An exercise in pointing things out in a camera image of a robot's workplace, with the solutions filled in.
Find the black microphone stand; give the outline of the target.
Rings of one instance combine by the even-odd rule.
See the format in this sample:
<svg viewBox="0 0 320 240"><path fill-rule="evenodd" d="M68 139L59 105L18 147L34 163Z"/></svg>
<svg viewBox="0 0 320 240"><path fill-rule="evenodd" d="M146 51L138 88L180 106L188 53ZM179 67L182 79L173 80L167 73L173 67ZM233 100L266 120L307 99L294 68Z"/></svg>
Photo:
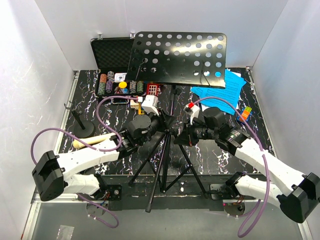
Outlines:
<svg viewBox="0 0 320 240"><path fill-rule="evenodd" d="M76 121L76 124L73 128L74 135L79 139L92 137L95 133L94 123L89 120L81 120L81 113L77 112L75 109L72 109L70 112Z"/></svg>

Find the black music stand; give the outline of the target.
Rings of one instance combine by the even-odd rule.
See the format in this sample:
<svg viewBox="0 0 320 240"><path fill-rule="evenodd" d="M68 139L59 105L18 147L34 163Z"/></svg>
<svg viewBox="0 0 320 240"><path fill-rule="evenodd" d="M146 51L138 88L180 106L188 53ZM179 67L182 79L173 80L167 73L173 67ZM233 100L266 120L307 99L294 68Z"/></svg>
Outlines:
<svg viewBox="0 0 320 240"><path fill-rule="evenodd" d="M170 114L179 86L224 89L227 37L213 32L140 31L126 79L170 85Z"/></svg>

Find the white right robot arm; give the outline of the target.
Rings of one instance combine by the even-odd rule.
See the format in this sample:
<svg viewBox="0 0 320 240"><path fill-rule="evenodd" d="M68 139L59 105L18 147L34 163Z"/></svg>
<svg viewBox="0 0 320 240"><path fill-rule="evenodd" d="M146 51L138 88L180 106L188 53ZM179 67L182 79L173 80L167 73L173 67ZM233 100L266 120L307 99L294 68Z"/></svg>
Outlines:
<svg viewBox="0 0 320 240"><path fill-rule="evenodd" d="M189 103L184 107L190 116L182 132L174 141L177 145L195 146L200 140L213 140L217 146L245 161L266 178L266 183L238 172L226 181L227 195L237 199L241 195L267 202L280 208L292 221L303 223L320 203L320 178L315 173L305 174L276 158L261 148L258 141L240 128L227 123L225 115L217 107L204 110Z"/></svg>

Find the blue sheet music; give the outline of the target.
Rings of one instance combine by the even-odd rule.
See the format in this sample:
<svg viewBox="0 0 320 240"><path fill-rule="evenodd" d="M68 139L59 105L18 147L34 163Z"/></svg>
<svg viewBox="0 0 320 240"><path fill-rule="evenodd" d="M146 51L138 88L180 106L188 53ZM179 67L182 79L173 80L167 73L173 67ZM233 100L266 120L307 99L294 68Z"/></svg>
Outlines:
<svg viewBox="0 0 320 240"><path fill-rule="evenodd" d="M205 97L217 97L221 98L228 103L232 104L234 108L238 105L238 100L243 86L247 83L242 77L230 77L224 74L225 88L209 88L209 87L192 87L191 92L196 94L200 99ZM202 110L209 107L217 107L221 111L234 115L235 111L227 103L218 99L206 99L200 102Z"/></svg>

